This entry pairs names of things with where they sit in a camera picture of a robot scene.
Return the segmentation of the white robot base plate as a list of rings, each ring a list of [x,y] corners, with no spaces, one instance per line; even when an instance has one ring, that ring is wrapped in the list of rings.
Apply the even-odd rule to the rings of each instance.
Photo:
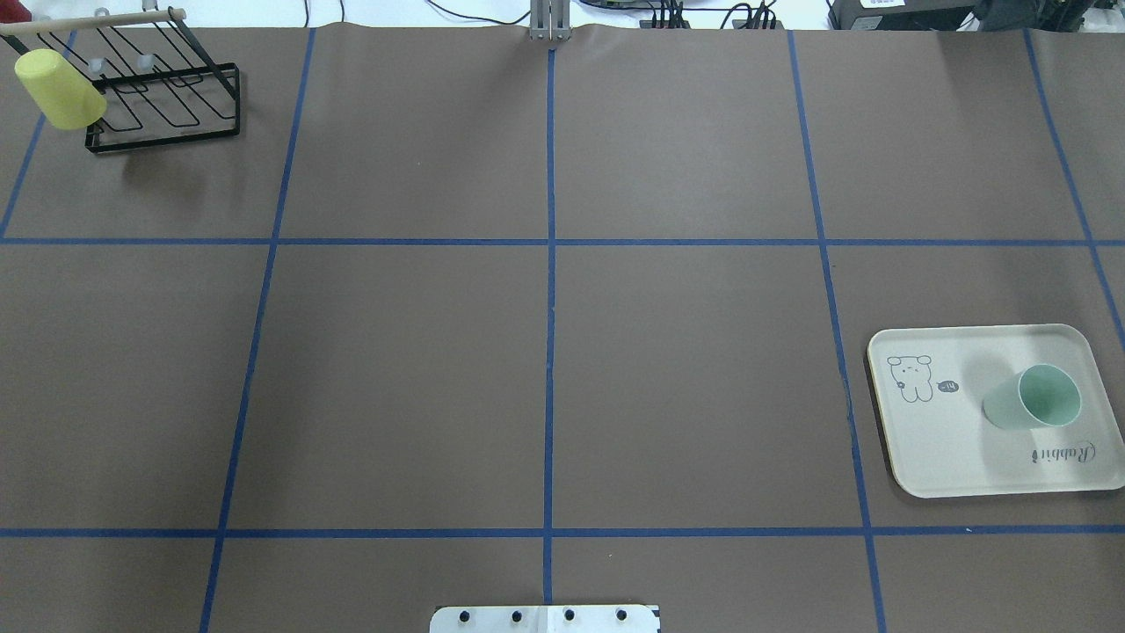
[[[430,632],[660,632],[657,606],[580,604],[449,606],[434,612]]]

